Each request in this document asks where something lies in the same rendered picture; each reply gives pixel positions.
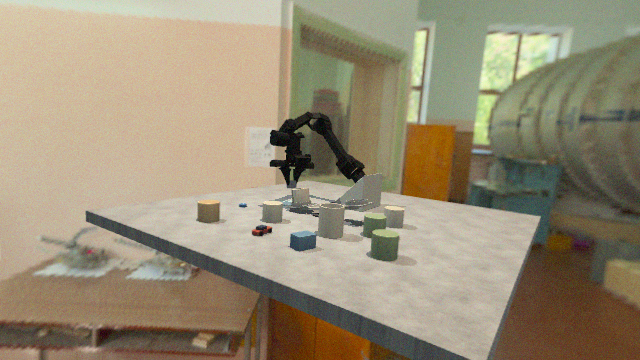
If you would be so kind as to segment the small orange toy car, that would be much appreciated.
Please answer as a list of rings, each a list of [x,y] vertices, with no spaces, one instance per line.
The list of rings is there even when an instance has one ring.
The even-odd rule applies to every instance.
[[[266,225],[259,225],[259,226],[256,226],[256,229],[252,230],[252,234],[260,235],[260,236],[262,236],[264,233],[267,233],[267,232],[271,233],[272,227],[266,226]]]

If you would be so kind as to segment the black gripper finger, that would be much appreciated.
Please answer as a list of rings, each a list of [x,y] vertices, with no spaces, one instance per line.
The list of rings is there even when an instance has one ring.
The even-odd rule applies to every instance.
[[[290,171],[292,168],[279,168],[285,178],[287,185],[290,183]]]
[[[296,180],[296,184],[298,182],[298,179],[301,175],[301,173],[306,170],[306,169],[293,169],[293,180]]]

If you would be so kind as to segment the blue block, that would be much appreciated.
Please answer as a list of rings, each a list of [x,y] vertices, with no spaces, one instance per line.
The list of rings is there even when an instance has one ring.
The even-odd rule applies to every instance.
[[[291,233],[290,247],[297,251],[316,248],[316,234],[308,230]]]

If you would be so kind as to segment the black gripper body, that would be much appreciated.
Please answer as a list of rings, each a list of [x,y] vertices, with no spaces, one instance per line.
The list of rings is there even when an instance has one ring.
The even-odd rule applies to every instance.
[[[271,160],[270,167],[280,167],[280,168],[295,167],[295,169],[314,169],[313,162],[307,162],[306,166],[305,165],[298,166],[294,163],[289,164],[289,158],[290,158],[291,152],[298,154],[299,152],[302,152],[302,151],[300,150],[300,148],[287,147],[285,150],[286,160]]]

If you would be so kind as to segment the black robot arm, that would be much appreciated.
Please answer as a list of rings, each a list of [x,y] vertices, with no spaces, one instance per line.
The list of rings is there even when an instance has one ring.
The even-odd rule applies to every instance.
[[[317,119],[313,125],[309,123],[311,119]],[[356,183],[366,175],[363,172],[363,169],[365,168],[364,164],[346,153],[332,131],[332,124],[329,118],[321,113],[306,112],[305,114],[294,120],[287,119],[283,123],[279,131],[272,130],[270,132],[270,144],[273,146],[300,148],[300,139],[305,138],[305,136],[302,134],[302,132],[294,132],[304,125],[308,125],[311,130],[316,131],[320,135],[323,135],[338,159],[336,165],[339,168],[339,171],[341,171],[341,173],[348,180],[352,179]],[[298,154],[291,152],[289,158],[290,164],[295,163],[298,166],[306,166],[307,162],[311,162],[310,154],[302,155],[302,152],[299,152]]]

